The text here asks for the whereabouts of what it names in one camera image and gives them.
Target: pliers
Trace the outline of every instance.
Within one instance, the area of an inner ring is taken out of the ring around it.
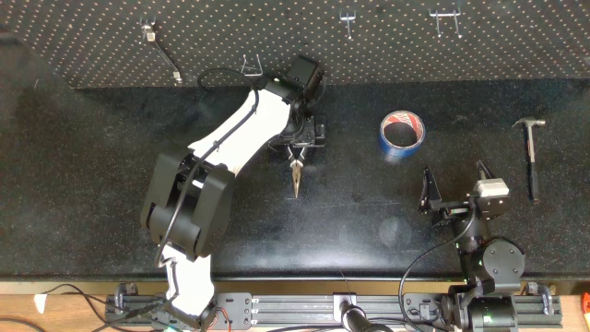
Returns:
[[[297,158],[295,158],[290,146],[287,146],[287,151],[289,152],[289,166],[293,176],[293,189],[295,189],[295,198],[297,198],[299,195],[299,184],[301,182],[301,169],[303,168],[307,148],[302,148]]]

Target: hammer head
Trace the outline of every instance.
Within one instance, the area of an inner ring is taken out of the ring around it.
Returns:
[[[527,116],[516,121],[516,123],[514,123],[513,126],[518,124],[524,124],[527,127],[532,127],[533,125],[545,125],[545,120],[535,119],[532,116]]]

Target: white tag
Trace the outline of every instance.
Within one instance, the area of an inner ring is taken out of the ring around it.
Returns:
[[[37,307],[37,311],[39,312],[39,314],[44,314],[45,302],[47,301],[47,294],[35,294],[33,301],[35,301],[35,306]]]

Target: orange object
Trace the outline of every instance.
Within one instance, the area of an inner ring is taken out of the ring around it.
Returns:
[[[588,330],[590,330],[590,293],[584,293],[582,295],[582,312],[584,313]]]

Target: pegboard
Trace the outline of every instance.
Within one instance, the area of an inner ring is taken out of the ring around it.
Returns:
[[[173,86],[142,42],[141,18],[180,67],[184,86],[210,67],[266,73],[298,54],[330,84],[590,77],[590,1],[0,0],[0,22],[73,88]],[[430,11],[457,17],[436,18]],[[356,14],[348,37],[340,15]],[[211,79],[227,85],[230,79]]]

